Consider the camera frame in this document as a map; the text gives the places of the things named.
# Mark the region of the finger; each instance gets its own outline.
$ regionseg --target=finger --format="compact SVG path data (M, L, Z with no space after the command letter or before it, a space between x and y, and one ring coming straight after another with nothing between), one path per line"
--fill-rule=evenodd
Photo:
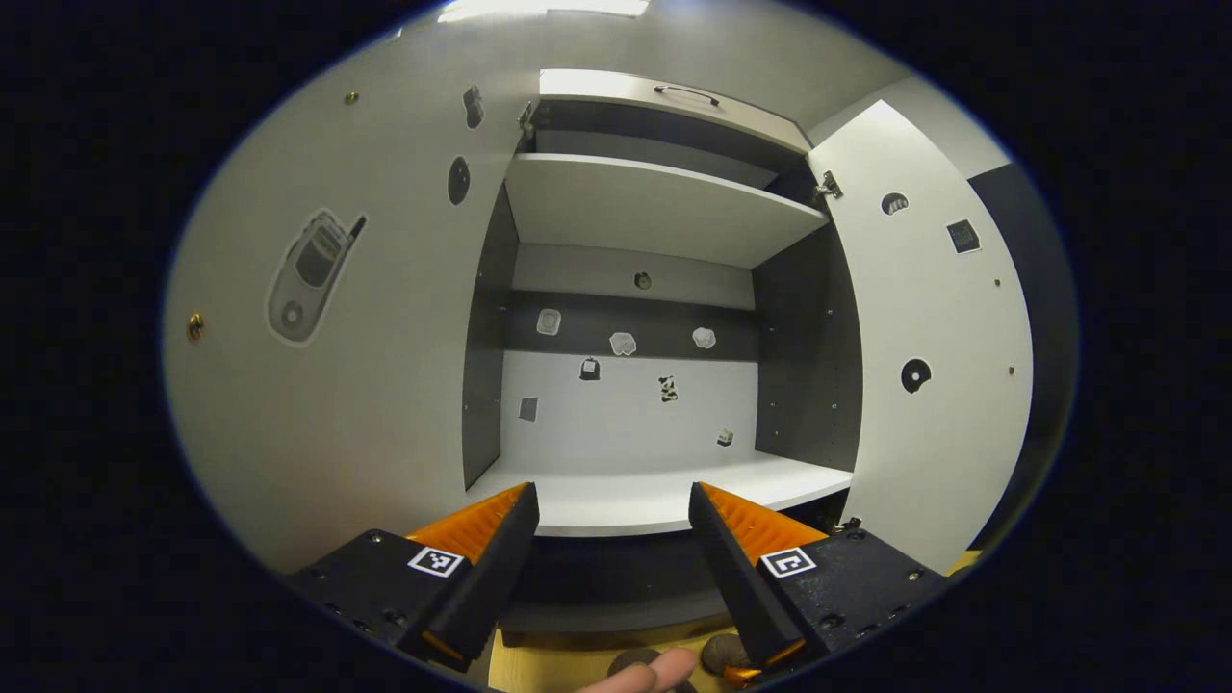
M657 675L654 688L650 693L667 693L680 683L689 681L689 675L697 666L697 655L686 647L673 647L659 655L659 658L650 662L650 668Z
M578 689L577 693L650 693L654 691L654 670L642 662L634 662L599 683Z

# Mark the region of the ceiling light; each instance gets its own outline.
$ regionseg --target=ceiling light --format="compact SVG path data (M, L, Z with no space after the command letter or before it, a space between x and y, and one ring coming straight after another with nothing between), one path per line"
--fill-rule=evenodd
M649 0L453 0L441 10L437 22L456 22L483 15L535 15L548 11L600 12L636 17Z

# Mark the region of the black circular sticker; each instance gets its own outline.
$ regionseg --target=black circular sticker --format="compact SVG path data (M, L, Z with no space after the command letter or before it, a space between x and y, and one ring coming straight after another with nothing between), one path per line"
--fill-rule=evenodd
M931 379L933 370L922 359L912 359L903 366L903 390L913 395Z
M471 189L471 168L466 165L466 159L458 157L450 166L450 202L461 205L466 200L466 192Z

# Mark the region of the cabinet door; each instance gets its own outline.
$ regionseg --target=cabinet door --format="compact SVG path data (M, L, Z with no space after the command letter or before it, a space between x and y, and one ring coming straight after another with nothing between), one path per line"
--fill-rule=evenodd
M997 506L1026 429L1031 333L1014 263L954 164L885 101L808 164L841 190L827 201L860 321L862 417L844 514L949 570ZM904 375L913 360L928 374Z
M164 302L168 401L205 493L274 568L467 503L469 305L517 116L537 100L540 22L428 16L375 41L269 113L188 219ZM469 170L461 201L448 196L457 158ZM313 340L292 346L265 301L322 207L367 224ZM206 333L192 344L196 311Z

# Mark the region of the white shelf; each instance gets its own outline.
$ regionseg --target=white shelf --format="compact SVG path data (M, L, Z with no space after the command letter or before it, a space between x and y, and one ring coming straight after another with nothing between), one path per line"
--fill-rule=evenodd
M668 89L655 91L659 86ZM707 96L690 91L692 88L681 84L614 72L575 69L540 72L542 99L604 101L668 111L739 129L801 154L811 148L800 127L782 116L729 96L716 95L718 105L715 106Z
M764 190L609 157L519 154L505 186L524 243L639 250L744 269L828 221Z
M476 502L524 481L538 492L538 536L627 536L686 530L689 490L717 486L771 509L837 493L851 474L766 453L739 459L611 460L606 472L569 474L559 461L501 456L467 492ZM598 465L588 465L594 469Z

